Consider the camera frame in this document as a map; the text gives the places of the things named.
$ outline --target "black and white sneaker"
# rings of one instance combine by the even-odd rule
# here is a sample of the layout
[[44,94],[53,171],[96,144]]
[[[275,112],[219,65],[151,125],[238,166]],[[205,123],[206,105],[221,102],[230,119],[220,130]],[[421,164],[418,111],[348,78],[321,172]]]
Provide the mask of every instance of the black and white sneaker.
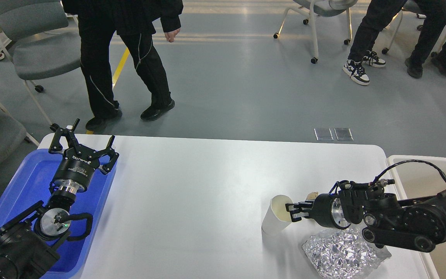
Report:
[[365,73],[362,62],[355,62],[354,60],[347,60],[343,65],[343,71],[350,76],[355,83],[360,85],[369,85],[369,77]]
[[386,61],[379,58],[374,51],[367,51],[368,53],[362,58],[362,62],[370,65],[371,67],[382,68],[386,66]]

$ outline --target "black shoe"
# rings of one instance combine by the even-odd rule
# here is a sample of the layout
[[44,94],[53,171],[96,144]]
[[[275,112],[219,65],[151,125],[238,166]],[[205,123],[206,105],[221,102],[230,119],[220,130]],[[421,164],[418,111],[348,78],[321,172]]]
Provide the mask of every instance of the black shoe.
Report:
[[410,57],[405,60],[407,66],[407,73],[413,78],[421,78],[423,76],[423,65],[414,65]]
[[359,85],[369,85],[369,77],[364,71],[362,62],[347,60],[342,67],[343,71],[350,76],[350,79]]
[[382,68],[386,66],[386,61],[379,58],[376,52],[368,50],[362,58],[362,62],[371,67]]
[[161,117],[164,113],[166,113],[168,110],[175,107],[175,101],[171,101],[168,106],[161,109],[155,109],[152,106],[148,107],[141,115],[140,118],[144,121],[153,121]]
[[445,62],[441,62],[438,59],[438,55],[433,57],[431,59],[431,62],[432,62],[433,65],[435,65],[438,68],[440,74],[446,74],[446,63]]
[[116,110],[116,114],[113,117],[110,118],[94,117],[90,119],[85,124],[85,129],[88,129],[89,131],[97,131],[103,129],[108,122],[113,122],[115,120],[120,119],[121,117],[122,117],[122,110],[118,109]]

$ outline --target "gray floor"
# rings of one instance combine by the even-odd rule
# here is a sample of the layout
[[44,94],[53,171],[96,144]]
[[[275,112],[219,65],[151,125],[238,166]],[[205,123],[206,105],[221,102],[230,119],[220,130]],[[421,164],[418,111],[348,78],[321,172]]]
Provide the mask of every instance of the gray floor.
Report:
[[[354,32],[368,3],[360,0],[352,9]],[[284,8],[295,5],[290,0],[184,4],[175,43],[165,41],[159,21],[154,38],[175,109],[154,122],[140,120],[150,94],[129,59],[115,87],[124,115],[105,134],[317,142],[315,127],[348,127],[354,141],[330,143],[378,145],[387,156],[446,157],[446,76],[427,62],[423,78],[414,79],[403,64],[423,22],[414,14],[405,14],[387,55],[381,49],[393,27],[379,35],[375,50],[388,65],[367,67],[372,81],[363,87],[341,70],[349,51],[343,44],[345,14],[317,20],[320,58],[313,65],[311,27],[303,25],[302,16],[291,12],[281,37],[272,38]],[[125,50],[119,37],[110,50],[114,71]],[[39,83],[46,92],[37,98],[51,119],[65,126],[80,118],[77,133],[84,133],[92,113],[80,70]],[[0,101],[38,140],[51,132],[7,59],[0,61]],[[30,150],[27,145],[16,158]],[[9,177],[19,162],[13,161]]]

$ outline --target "yellow floor line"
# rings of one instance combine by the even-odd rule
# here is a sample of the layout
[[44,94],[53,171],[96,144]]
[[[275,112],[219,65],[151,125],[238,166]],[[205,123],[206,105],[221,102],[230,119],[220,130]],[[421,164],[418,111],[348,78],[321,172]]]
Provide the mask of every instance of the yellow floor line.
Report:
[[[118,78],[124,69],[125,62],[127,61],[127,58],[129,58],[129,55],[129,49],[125,49],[124,55],[122,56],[120,63],[118,63],[117,69],[115,70],[115,74],[113,74],[113,88],[115,88],[115,85],[117,84]],[[94,131],[85,130],[85,134],[94,134]]]

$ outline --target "black pants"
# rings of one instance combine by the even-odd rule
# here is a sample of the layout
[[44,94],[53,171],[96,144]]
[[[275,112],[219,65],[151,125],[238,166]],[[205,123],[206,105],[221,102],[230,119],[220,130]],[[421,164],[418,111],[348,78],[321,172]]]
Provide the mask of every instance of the black pants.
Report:
[[[423,64],[446,25],[446,0],[415,0],[415,2],[426,15],[426,19],[411,54],[411,60],[414,64]],[[446,42],[439,53],[439,59],[446,62]]]
[[[80,67],[85,77],[89,103],[95,117],[109,118],[119,104],[114,100],[110,66],[110,41],[114,23],[107,16],[79,17]],[[166,71],[151,34],[120,36],[129,48],[135,71],[151,92],[151,106],[163,108],[172,100]]]
[[367,50],[373,50],[378,34],[402,9],[407,0],[371,0],[350,48],[349,59],[360,62]]

